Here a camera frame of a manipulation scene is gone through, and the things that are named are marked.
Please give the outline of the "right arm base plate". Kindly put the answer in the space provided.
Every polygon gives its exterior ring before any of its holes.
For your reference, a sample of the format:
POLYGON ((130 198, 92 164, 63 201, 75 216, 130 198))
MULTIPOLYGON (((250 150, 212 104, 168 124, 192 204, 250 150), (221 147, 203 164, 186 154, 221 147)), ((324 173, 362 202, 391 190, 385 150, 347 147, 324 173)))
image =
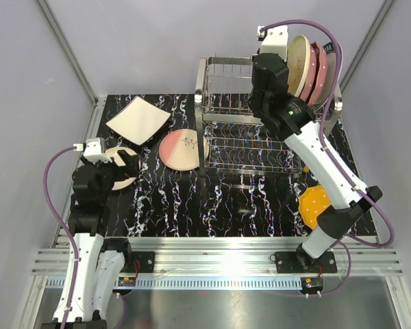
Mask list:
POLYGON ((333 252, 325 252, 321 257, 312 259, 303 254, 292 252, 275 252, 270 261, 276 266, 277 273, 337 273, 336 259, 333 252))

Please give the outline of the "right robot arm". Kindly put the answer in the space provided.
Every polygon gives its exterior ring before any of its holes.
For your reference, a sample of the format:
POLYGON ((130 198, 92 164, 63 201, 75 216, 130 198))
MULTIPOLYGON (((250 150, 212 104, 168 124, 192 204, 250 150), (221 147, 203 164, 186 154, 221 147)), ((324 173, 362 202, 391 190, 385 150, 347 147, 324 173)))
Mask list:
POLYGON ((296 250, 297 266, 312 272, 329 247, 376 207, 382 191, 353 178, 308 104, 288 92, 288 67, 279 55, 261 53, 252 62, 249 108, 271 136, 285 143, 308 165, 331 203, 318 215, 317 227, 296 250))

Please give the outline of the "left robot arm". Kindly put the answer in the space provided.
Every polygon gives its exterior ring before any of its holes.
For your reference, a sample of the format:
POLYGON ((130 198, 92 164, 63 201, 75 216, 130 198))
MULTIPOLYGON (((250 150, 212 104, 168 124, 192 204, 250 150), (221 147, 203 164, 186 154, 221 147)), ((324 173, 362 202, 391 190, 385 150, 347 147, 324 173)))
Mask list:
POLYGON ((119 152, 123 165, 99 154, 81 156, 72 174, 70 217, 55 217, 70 241, 62 294, 50 322, 42 328, 107 328, 106 312, 120 272, 130 270, 134 256, 126 238, 108 238, 108 198, 116 182, 136 178, 140 158, 119 152))

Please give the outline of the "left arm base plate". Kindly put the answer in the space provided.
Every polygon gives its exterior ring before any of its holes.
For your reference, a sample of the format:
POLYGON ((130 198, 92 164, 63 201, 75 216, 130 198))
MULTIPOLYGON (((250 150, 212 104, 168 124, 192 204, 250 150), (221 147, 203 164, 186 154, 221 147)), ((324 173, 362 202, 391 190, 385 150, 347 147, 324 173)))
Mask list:
POLYGON ((155 252, 152 251, 132 251, 127 256, 123 268, 124 273, 153 273, 155 267, 155 252))

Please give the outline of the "yellow dotted plate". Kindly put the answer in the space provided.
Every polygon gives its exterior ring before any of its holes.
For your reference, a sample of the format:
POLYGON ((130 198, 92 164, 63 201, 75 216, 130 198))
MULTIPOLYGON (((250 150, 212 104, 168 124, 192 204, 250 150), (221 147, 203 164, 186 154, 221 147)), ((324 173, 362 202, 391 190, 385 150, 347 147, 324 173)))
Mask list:
POLYGON ((305 225, 314 230, 317 217, 331 205, 327 192, 321 185, 307 188, 299 197, 299 214, 305 225))

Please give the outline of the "pink speckled plate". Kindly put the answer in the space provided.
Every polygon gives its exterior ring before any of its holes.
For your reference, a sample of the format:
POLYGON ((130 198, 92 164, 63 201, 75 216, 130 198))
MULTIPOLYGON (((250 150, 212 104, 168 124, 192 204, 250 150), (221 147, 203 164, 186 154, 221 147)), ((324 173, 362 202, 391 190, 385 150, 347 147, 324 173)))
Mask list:
POLYGON ((179 129, 167 134, 159 146, 159 156, 164 165, 176 171, 199 168, 197 132, 179 129))

